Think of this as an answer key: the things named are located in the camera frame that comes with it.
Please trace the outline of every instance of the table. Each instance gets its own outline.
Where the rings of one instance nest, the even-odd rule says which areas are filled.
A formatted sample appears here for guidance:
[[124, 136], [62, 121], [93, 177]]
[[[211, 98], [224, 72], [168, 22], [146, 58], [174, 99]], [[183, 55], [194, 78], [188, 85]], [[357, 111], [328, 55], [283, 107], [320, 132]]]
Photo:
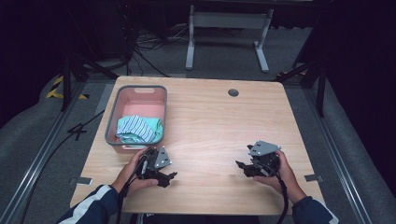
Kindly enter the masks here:
[[[124, 85], [163, 85], [167, 89], [165, 146], [173, 162], [162, 169], [178, 172], [167, 188], [142, 189], [124, 200], [123, 212], [165, 214], [279, 215], [283, 198], [272, 188], [247, 178], [235, 161], [249, 163], [247, 145], [257, 140], [282, 146], [297, 180], [309, 195], [322, 200], [303, 139], [282, 84], [277, 82], [171, 77], [119, 77], [106, 106], [70, 205], [100, 184], [111, 184], [131, 158], [105, 141], [107, 121]], [[232, 97], [230, 89], [238, 90]]]

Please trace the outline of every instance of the black cable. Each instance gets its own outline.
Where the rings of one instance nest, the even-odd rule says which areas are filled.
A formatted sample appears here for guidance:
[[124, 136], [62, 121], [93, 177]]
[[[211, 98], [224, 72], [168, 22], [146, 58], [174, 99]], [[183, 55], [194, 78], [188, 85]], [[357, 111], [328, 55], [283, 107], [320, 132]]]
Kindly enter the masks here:
[[279, 173], [275, 172], [271, 167], [269, 167], [268, 165], [262, 162], [258, 162], [258, 164], [260, 166], [264, 166], [265, 168], [269, 169], [272, 172], [272, 174], [276, 176], [277, 180], [279, 181], [280, 187], [282, 188], [283, 201], [285, 205], [283, 206], [282, 214], [280, 215], [276, 223], [276, 224], [281, 224], [283, 222], [283, 219], [285, 219], [286, 213], [288, 212], [289, 209], [288, 188], [286, 187], [285, 182], [282, 180]]
[[143, 154], [142, 158], [139, 159], [139, 162], [137, 163], [136, 167], [134, 168], [134, 171], [132, 172], [132, 174], [129, 176], [128, 180], [125, 182], [124, 186], [122, 187], [122, 190], [119, 193], [119, 199], [118, 199], [118, 205], [119, 205], [119, 211], [117, 213], [117, 220], [116, 223], [120, 224], [120, 218], [121, 218], [121, 212], [122, 212], [122, 205], [123, 205], [123, 199], [126, 197], [126, 195], [128, 194], [128, 190], [129, 187], [131, 186], [132, 182], [134, 182], [137, 177], [135, 177], [134, 179], [132, 179], [134, 177], [134, 175], [137, 172], [137, 168], [140, 167], [140, 165], [142, 164], [142, 162], [144, 161], [143, 158], [146, 158], [146, 154]]
[[165, 73], [163, 73], [162, 71], [160, 71], [158, 68], [156, 68], [152, 63], [150, 63], [141, 52], [139, 52], [138, 50], [134, 49], [134, 52], [136, 52], [143, 60], [145, 60], [149, 65], [151, 65], [152, 68], [154, 68], [157, 72], [159, 72], [161, 75], [165, 76], [165, 77], [170, 77], [168, 75], [166, 75]]
[[[92, 119], [90, 119], [89, 121], [87, 121], [86, 123], [80, 125], [80, 130], [87, 124], [89, 124], [91, 121], [93, 121], [94, 119], [96, 119], [97, 117], [99, 117], [101, 114], [103, 114], [105, 112], [105, 110], [103, 110], [102, 112], [100, 112], [99, 114], [97, 114], [96, 116], [94, 116]], [[35, 180], [35, 183], [32, 186], [32, 190], [29, 193], [29, 197], [27, 199], [25, 208], [23, 209], [23, 214], [21, 217], [21, 224], [23, 223], [26, 214], [27, 214], [27, 210], [29, 208], [29, 203], [32, 200], [33, 197], [33, 193], [35, 192], [35, 186], [37, 185], [38, 179], [40, 178], [40, 176], [43, 174], [44, 169], [46, 168], [47, 164], [49, 163], [50, 159], [52, 158], [52, 156], [55, 154], [55, 152], [59, 149], [59, 147], [61, 147], [61, 145], [67, 141], [67, 139], [69, 139], [71, 136], [73, 136], [73, 134], [75, 133], [70, 133], [69, 135], [66, 136], [66, 138], [55, 148], [52, 150], [52, 152], [49, 154], [49, 156], [47, 157], [46, 161], [44, 162], [43, 168], [39, 171], [37, 179]]]
[[135, 57], [133, 57], [133, 58], [134, 58], [134, 60], [135, 60], [136, 63], [137, 63], [137, 67], [140, 69], [140, 76], [143, 76], [143, 69], [142, 69], [142, 67], [140, 67], [139, 61], [138, 61]]
[[[144, 50], [144, 51], [149, 51], [152, 49], [160, 49], [162, 46], [164, 46], [163, 41], [160, 38], [157, 38], [153, 35], [150, 37], [144, 37], [144, 38], [140, 38], [140, 39], [141, 40], [137, 41], [136, 45], [139, 49]], [[149, 47], [144, 47], [144, 46], [139, 45], [139, 44], [146, 44], [148, 42], [152, 43], [151, 46], [149, 46]]]
[[131, 71], [131, 69], [129, 68], [129, 62], [128, 62], [127, 64], [125, 64], [125, 66], [126, 66], [126, 76], [127, 76], [127, 77], [130, 77], [131, 74], [132, 74], [132, 71]]
[[179, 41], [179, 40], [181, 40], [181, 39], [188, 40], [188, 39], [186, 39], [186, 38], [183, 38], [183, 36], [187, 33], [188, 30], [189, 30], [189, 26], [185, 27], [183, 30], [181, 30], [180, 32], [176, 33], [174, 36], [168, 37], [168, 39], [169, 39], [169, 38], [175, 39], [175, 40], [173, 40], [173, 41], [168, 40], [168, 44], [176, 43], [177, 41]]
[[[120, 63], [116, 63], [107, 67], [104, 67], [107, 70], [114, 70], [116, 68], [120, 68], [123, 67], [127, 62], [120, 62]], [[87, 72], [92, 72], [92, 73], [100, 73], [100, 71], [92, 68], [92, 67], [83, 67]]]

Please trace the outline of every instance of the plastic bin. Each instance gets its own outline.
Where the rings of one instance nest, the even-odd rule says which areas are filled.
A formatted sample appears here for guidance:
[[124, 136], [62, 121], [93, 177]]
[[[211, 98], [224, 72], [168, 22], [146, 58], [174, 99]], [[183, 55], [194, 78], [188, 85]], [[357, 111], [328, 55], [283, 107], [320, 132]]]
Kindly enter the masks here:
[[[111, 115], [106, 127], [105, 139], [119, 153], [135, 153], [136, 149], [153, 147], [163, 140], [165, 133], [167, 91], [163, 86], [123, 86], [117, 92]], [[137, 115], [159, 118], [163, 126], [163, 136], [155, 142], [122, 143], [116, 136], [119, 119]]]

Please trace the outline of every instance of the hand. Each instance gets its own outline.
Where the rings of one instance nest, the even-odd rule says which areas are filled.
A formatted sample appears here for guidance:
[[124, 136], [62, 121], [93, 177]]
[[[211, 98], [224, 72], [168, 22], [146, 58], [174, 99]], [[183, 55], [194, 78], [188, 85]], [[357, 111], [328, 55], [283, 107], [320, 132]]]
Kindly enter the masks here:
[[[279, 173], [280, 177], [282, 178], [283, 182], [285, 182], [285, 185], [288, 188], [288, 197], [293, 204], [296, 204], [302, 198], [306, 197], [306, 194], [298, 185], [296, 176], [291, 169], [288, 160], [286, 159], [285, 153], [281, 150], [278, 150], [276, 152], [276, 155], [279, 157], [280, 160]], [[280, 187], [279, 181], [276, 176], [266, 177], [256, 175], [253, 177], [253, 179], [264, 185], [272, 187], [274, 190], [276, 190], [276, 192], [282, 194], [282, 188]]]
[[[132, 172], [134, 171], [137, 162], [139, 161], [140, 157], [145, 153], [145, 149], [139, 150], [134, 154], [129, 161], [128, 164], [126, 164], [122, 170], [120, 171], [119, 175], [117, 176], [117, 179], [111, 184], [111, 186], [118, 192], [122, 190], [123, 186], [125, 183], [128, 181], [129, 177], [131, 176]], [[158, 180], [156, 179], [136, 179], [134, 182], [132, 182], [131, 186], [129, 187], [128, 190], [128, 195], [131, 195], [132, 193], [138, 191], [139, 189], [151, 187], [151, 186], [157, 186], [158, 185]]]

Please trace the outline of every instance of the blue striped towel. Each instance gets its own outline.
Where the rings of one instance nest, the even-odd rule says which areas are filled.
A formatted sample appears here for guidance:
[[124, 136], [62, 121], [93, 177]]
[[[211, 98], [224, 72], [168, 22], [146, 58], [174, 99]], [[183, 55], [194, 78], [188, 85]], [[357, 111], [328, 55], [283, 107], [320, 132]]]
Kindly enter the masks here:
[[150, 143], [156, 138], [158, 126], [161, 126], [162, 134], [160, 119], [125, 116], [119, 119], [116, 136], [123, 143]]

